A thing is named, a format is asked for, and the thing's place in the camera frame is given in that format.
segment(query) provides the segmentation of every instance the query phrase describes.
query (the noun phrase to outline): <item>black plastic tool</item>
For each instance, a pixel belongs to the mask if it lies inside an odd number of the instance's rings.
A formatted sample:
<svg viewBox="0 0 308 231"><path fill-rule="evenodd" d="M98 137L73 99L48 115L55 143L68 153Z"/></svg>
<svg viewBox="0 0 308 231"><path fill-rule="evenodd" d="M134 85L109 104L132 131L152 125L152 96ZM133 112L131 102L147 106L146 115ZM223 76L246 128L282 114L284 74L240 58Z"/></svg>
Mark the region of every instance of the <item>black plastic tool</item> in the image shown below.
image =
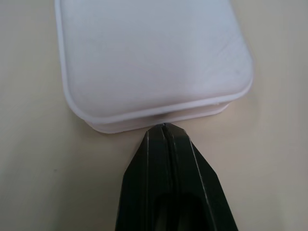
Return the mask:
<svg viewBox="0 0 308 231"><path fill-rule="evenodd" d="M218 177L186 132L148 130L127 168L116 231L237 231Z"/></svg>

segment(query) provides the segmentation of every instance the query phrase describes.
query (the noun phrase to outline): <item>beige table surface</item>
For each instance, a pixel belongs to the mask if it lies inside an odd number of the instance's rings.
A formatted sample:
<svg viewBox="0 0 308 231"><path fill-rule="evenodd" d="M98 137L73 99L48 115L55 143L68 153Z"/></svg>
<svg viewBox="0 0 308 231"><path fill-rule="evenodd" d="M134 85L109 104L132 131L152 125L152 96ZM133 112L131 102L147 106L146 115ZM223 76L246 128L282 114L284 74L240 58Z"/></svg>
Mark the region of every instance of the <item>beige table surface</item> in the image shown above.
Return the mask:
<svg viewBox="0 0 308 231"><path fill-rule="evenodd" d="M308 1L233 0L256 63L223 113L176 123L240 231L308 231ZM95 132L67 107L53 0L0 1L0 230L112 231L146 129Z"/></svg>

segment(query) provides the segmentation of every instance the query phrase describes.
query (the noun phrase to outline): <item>plastic box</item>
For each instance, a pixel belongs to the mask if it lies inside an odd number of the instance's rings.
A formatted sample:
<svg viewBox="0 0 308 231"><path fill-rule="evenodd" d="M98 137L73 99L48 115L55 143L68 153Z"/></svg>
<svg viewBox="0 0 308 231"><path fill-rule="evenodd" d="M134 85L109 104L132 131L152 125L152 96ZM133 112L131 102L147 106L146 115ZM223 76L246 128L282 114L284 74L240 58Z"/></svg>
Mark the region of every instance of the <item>plastic box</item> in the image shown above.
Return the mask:
<svg viewBox="0 0 308 231"><path fill-rule="evenodd" d="M116 133L223 111L253 64L228 0L56 0L66 100Z"/></svg>

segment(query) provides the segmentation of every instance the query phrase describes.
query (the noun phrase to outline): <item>container lid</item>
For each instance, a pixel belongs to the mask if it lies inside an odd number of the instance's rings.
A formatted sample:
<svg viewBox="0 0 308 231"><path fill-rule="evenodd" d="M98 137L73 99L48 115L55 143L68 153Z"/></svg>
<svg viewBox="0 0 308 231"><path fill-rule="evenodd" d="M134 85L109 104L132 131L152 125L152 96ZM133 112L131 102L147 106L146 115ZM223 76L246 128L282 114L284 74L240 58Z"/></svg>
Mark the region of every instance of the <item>container lid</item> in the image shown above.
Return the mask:
<svg viewBox="0 0 308 231"><path fill-rule="evenodd" d="M64 93L91 123L229 102L252 59L228 0L56 0Z"/></svg>

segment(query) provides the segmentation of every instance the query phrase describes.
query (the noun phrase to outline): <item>white plastic container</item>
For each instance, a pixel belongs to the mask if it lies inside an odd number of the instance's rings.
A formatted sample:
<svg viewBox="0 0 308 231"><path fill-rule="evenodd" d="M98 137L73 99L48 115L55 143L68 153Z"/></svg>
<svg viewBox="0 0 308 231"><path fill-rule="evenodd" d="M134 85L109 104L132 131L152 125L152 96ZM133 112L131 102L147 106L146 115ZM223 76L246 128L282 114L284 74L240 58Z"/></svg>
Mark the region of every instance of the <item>white plastic container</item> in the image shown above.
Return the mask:
<svg viewBox="0 0 308 231"><path fill-rule="evenodd" d="M229 0L56 0L55 9L66 100L97 131L213 115L252 84Z"/></svg>

